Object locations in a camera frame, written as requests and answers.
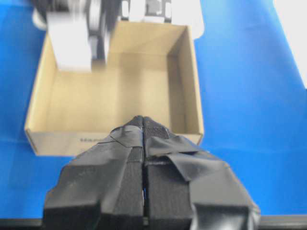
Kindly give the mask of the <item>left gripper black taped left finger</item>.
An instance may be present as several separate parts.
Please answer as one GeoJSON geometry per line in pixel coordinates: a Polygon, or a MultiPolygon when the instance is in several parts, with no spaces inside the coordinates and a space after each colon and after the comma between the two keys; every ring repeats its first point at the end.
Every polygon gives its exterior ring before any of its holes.
{"type": "Polygon", "coordinates": [[[66,164],[46,195],[45,230],[143,229],[143,118],[66,164]]]}

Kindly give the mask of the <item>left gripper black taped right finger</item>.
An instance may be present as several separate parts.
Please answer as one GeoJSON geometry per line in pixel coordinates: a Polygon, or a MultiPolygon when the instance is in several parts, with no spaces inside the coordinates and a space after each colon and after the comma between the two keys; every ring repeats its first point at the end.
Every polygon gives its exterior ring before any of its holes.
{"type": "Polygon", "coordinates": [[[143,120],[152,230],[256,230],[260,209],[230,166],[149,117],[143,120]]]}

